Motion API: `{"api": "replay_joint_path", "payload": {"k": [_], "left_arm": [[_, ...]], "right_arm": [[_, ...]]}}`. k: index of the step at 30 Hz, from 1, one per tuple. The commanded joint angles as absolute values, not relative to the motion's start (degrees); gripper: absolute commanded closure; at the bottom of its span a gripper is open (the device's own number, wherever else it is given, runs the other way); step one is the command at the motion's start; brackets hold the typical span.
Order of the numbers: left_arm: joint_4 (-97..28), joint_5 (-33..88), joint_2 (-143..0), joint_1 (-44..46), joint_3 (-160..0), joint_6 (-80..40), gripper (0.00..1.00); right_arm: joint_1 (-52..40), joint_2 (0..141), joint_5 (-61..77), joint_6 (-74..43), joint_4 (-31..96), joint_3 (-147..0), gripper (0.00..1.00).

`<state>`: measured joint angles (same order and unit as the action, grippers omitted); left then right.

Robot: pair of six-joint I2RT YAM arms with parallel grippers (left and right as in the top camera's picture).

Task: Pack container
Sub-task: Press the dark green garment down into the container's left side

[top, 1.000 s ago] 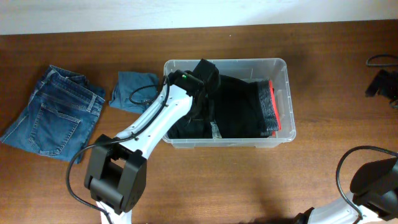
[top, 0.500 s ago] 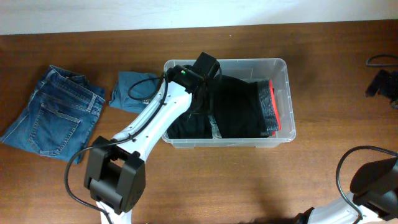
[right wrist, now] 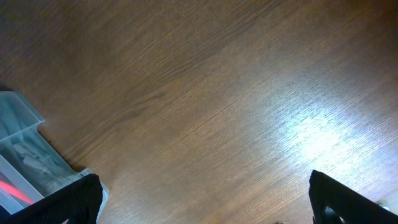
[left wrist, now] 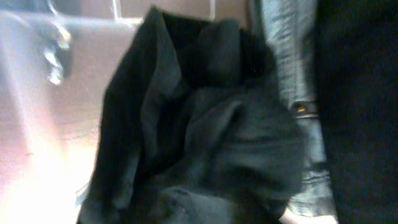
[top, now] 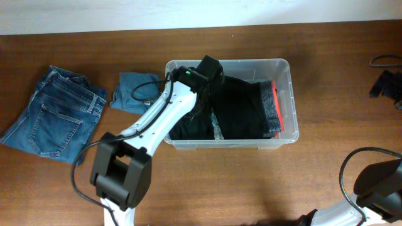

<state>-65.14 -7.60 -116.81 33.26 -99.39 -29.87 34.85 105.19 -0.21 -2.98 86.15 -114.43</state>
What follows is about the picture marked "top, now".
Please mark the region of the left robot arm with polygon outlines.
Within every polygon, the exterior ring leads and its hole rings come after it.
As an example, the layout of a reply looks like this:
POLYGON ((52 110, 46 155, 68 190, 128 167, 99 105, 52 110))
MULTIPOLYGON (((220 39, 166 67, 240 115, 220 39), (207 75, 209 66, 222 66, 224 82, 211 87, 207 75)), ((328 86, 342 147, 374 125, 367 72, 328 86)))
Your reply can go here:
POLYGON ((104 209, 105 225, 133 225, 135 208, 151 184, 152 155, 185 115, 198 114, 224 82, 220 62, 208 55, 197 67, 167 73, 165 90, 131 127, 105 133, 97 146, 90 183, 104 209))

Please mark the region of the black garment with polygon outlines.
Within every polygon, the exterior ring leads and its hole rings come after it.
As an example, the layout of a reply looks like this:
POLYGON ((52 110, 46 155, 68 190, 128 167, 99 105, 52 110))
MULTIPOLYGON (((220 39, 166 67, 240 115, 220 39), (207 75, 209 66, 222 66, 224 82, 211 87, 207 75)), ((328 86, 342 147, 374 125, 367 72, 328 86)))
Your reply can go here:
POLYGON ((171 140, 214 140, 214 127, 212 125, 212 108, 208 100, 202 110, 184 115, 170 130, 171 140))

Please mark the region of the light blue jeans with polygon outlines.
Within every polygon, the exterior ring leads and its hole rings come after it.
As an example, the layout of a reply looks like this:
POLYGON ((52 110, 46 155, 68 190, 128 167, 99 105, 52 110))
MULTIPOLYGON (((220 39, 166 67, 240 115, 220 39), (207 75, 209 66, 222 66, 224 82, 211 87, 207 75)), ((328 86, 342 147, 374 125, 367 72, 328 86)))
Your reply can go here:
POLYGON ((214 129, 214 139, 215 140, 224 140, 224 136, 223 136, 222 131, 219 126, 219 122, 218 122, 217 117, 213 110, 211 112, 211 122, 212 122, 212 126, 214 129))

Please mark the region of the black shorts with red waistband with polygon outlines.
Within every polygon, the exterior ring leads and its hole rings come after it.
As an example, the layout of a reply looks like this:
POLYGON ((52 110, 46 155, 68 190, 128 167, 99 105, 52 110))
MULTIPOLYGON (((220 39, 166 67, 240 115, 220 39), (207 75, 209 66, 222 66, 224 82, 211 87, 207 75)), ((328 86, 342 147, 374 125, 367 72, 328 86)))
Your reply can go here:
POLYGON ((226 76, 210 104, 224 139, 271 139, 285 130, 273 80, 226 76))

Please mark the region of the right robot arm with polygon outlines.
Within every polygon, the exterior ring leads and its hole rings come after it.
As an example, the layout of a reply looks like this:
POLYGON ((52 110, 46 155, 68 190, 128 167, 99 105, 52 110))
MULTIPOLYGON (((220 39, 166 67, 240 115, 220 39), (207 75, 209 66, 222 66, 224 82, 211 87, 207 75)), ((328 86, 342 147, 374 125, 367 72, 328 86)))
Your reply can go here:
POLYGON ((349 153, 339 170, 344 199, 321 210, 312 210, 298 219, 298 225, 374 225, 401 220, 401 154, 384 148, 363 147, 349 153), (344 187, 344 171, 358 153, 377 152, 393 160, 366 166, 357 177, 353 193, 344 187))

